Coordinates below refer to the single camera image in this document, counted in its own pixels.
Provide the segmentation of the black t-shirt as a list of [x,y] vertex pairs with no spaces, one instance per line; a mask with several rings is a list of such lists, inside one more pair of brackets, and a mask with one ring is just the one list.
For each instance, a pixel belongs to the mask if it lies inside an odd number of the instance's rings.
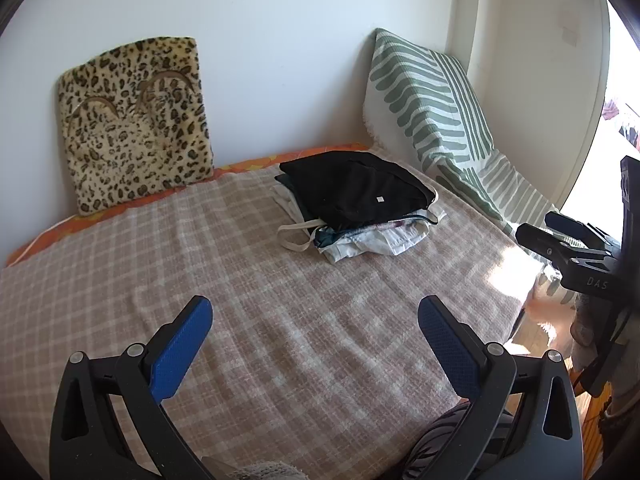
[[282,162],[276,180],[307,220],[360,229],[427,210],[436,194],[404,167],[369,152],[330,151]]

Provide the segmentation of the pile of folded light clothes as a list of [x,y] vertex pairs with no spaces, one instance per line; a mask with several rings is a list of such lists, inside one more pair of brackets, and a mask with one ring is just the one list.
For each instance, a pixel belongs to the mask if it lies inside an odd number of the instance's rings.
[[326,222],[311,218],[311,213],[298,202],[290,179],[278,174],[271,188],[272,198],[290,217],[292,223],[279,226],[278,243],[290,252],[317,249],[330,263],[338,263],[370,252],[382,256],[399,256],[425,240],[432,226],[437,226],[447,213],[435,201],[426,209],[418,209],[405,217],[364,228],[335,231]]

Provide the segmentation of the green white striped pillow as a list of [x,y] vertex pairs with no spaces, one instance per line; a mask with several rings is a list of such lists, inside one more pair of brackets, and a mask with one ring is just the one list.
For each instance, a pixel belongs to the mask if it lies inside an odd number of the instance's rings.
[[373,33],[363,122],[393,158],[456,194],[514,237],[555,206],[495,146],[460,62],[386,29]]

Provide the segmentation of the pink checkered bed blanket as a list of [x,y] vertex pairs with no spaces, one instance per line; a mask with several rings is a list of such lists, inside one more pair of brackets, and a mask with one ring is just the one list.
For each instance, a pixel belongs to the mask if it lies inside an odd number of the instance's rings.
[[313,479],[372,479],[457,396],[416,318],[439,297],[505,341],[538,262],[448,191],[444,218],[396,257],[330,263],[277,239],[277,167],[225,174],[130,208],[1,273],[1,419],[45,474],[68,357],[147,341],[191,297],[214,324],[165,408],[195,453],[280,460]]

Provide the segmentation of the leopard print cushion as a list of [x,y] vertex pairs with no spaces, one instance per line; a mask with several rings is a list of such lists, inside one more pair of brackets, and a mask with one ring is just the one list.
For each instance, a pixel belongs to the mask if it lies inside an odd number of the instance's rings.
[[58,118],[82,216],[213,174],[191,37],[138,40],[66,70],[58,78]]

